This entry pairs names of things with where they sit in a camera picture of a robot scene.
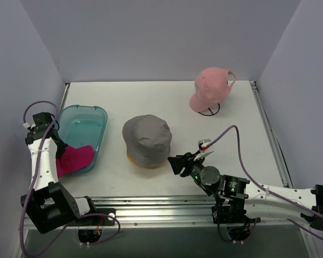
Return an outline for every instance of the white table surface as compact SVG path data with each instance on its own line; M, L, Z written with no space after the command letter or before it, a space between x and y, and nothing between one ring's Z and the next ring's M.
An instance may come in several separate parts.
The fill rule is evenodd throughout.
M60 178L60 182L74 197L204 194L190 177L175 176L168 162L157 169L144 169L127 159L124 123L134 116L153 114L170 127L171 156L196 152L198 140L214 140L228 126L237 125L246 169L259 182L282 187L250 83L237 81L213 117L190 109L193 93L193 81L71 83L65 107L100 106L108 113L108 122L94 169L82 176ZM205 166L215 166L221 174L246 177L238 160L235 130L212 148L215 152L206 158Z

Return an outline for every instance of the pink baseball cap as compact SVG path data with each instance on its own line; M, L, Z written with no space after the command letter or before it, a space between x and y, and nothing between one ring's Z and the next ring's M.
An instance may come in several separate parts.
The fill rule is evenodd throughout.
M228 76L234 81L228 85ZM218 67L206 68L195 80L196 93L190 99L190 107L195 112L204 112L215 104L220 104L230 93L237 76L228 69Z
M87 167L91 164L94 156L95 153L90 145L77 149L67 146L62 156L56 159L58 177Z

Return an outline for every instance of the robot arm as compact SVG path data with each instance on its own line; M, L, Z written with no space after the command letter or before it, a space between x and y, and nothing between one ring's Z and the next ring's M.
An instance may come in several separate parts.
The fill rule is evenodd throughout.
M28 128L29 132L25 138L31 153L32 177L39 145L52 118L50 113L43 112L35 114L33 120L35 124ZM52 127L43 143L37 180L26 209L27 215L42 234L79 219L84 214L96 213L96 207L88 196L73 198L58 180L56 158L64 153L66 147L67 144L59 138L57 130ZM54 203L45 206L45 200L50 198ZM26 195L21 196L22 206L25 199Z
M261 218L267 217L284 218L309 223L312 228L323 231L322 218L269 192L272 191L323 215L323 185L316 185L314 189L289 189L260 184L265 189L263 191L246 178L220 175L215 167L203 166L204 157L207 155L200 148L195 154L169 157L168 161L175 175L191 176L207 195L214 196L214 222L237 224L246 221L260 222Z

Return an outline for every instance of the metal frame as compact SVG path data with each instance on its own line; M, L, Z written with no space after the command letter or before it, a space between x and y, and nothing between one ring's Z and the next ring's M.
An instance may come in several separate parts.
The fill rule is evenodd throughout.
M255 100L263 121L269 143L276 160L280 177L285 187L293 188L287 166L277 138L271 129L268 118L258 95L256 82L250 82ZM65 105L70 84L66 84L64 96L60 105ZM91 197L96 207L114 207L116 215L123 228L155 228L155 227L213 227L210 208L215 204L212 198L206 196L155 196L155 197ZM266 219L258 226L289 225L287 220ZM32 221L25 217L26 234L36 230ZM71 229L91 229L95 227L70 227ZM300 230L310 258L318 258L313 237Z
M285 160L284 160L284 157L283 157L279 142L278 142L278 140L276 138L276 135L274 134L274 132L273 132L273 130L271 128L271 125L269 123L268 117L266 116L266 113L265 113L265 111L263 109L261 99L259 98L258 89L257 89L257 83L256 82L250 82L250 85L251 85L251 89L252 89L252 91L254 93L254 96L255 96L255 100L256 100L256 103L257 103L257 106L258 106L258 110L259 110L259 113L261 115L261 119L262 119L262 122L263 122L263 125L264 125L265 132L266 132L266 134L268 136L269 144L270 144L270 147L272 149L272 152L273 152L273 155L274 155L274 158L275 158L275 161L276 161L276 165L278 167L280 177L281 177L281 180L283 182L283 186L287 187L287 188L293 188L292 180L291 180L289 171L287 169L287 165L285 163ZM308 225L303 225L303 226L306 229L310 230L310 227ZM317 250L317 247L315 245L313 236L308 234L307 232L305 232L302 229L299 229L299 230L301 232L301 236L303 237L303 241L304 241L304 244L305 244L305 247L306 247L306 250L307 250L309 258L318 258L319 254L318 254L318 250Z

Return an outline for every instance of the gray wall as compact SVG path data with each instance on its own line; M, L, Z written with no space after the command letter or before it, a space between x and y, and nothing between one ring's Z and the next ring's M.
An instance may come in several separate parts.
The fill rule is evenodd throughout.
M323 0L302 0L258 82L294 186L323 184Z
M261 75L300 0L21 0L66 82Z
M22 5L0 0L0 257L9 257L20 218L20 196L31 178L22 127L24 109L46 99L60 103L64 82Z

